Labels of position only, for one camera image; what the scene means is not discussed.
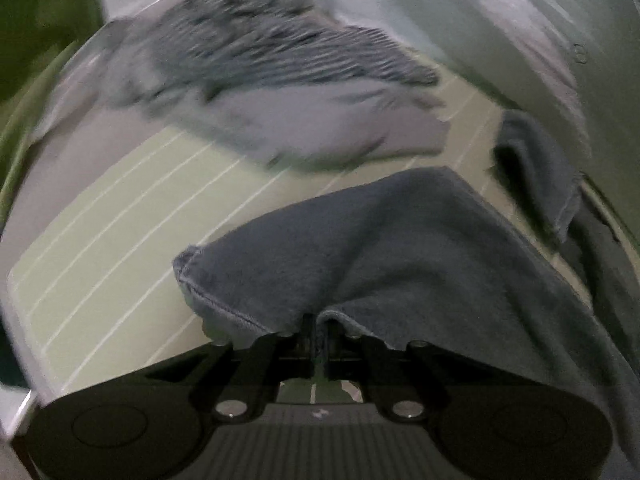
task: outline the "gray towel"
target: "gray towel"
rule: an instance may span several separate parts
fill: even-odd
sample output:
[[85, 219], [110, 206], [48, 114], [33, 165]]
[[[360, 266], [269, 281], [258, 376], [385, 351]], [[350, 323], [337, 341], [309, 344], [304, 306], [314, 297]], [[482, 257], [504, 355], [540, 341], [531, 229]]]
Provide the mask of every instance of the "gray towel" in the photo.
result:
[[591, 293], [593, 313], [640, 378], [640, 285], [613, 229], [580, 190], [555, 139], [523, 112], [505, 112], [497, 160], [516, 197]]
[[327, 167], [441, 152], [449, 125], [430, 114], [440, 104], [423, 91], [355, 79], [232, 90], [211, 101], [191, 91], [169, 118], [261, 162], [285, 157]]
[[[433, 68], [404, 54], [382, 31], [332, 27], [301, 16], [310, 6], [311, 0], [186, 0], [158, 20], [134, 20], [108, 62], [103, 100], [165, 103], [188, 88], [217, 91], [356, 77], [437, 82]], [[167, 92], [169, 99], [163, 96]]]
[[582, 176], [556, 141], [533, 117], [508, 110], [496, 141], [495, 155], [504, 171], [522, 188], [525, 206], [556, 243], [564, 243], [580, 208]]
[[188, 248], [174, 269], [194, 311], [240, 346], [309, 312], [583, 396], [614, 430], [602, 478], [640, 479], [638, 377], [571, 286], [451, 170], [289, 206]]

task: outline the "screw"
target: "screw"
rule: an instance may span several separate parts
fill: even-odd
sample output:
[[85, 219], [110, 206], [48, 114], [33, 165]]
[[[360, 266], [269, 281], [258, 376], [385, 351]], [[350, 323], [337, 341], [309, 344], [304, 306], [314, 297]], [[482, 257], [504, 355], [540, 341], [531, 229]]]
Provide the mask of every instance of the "screw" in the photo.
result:
[[415, 418], [422, 415], [424, 406], [414, 400], [401, 400], [394, 404], [392, 411], [401, 418]]
[[587, 49], [579, 43], [574, 43], [574, 59], [575, 62], [585, 64], [589, 60]]
[[248, 406], [242, 400], [223, 400], [216, 405], [216, 411], [223, 416], [233, 418], [246, 412]]
[[228, 339], [217, 338], [217, 339], [213, 339], [211, 341], [211, 344], [213, 346], [222, 347], [222, 346], [225, 346], [225, 345], [229, 344], [229, 341], [228, 341]]

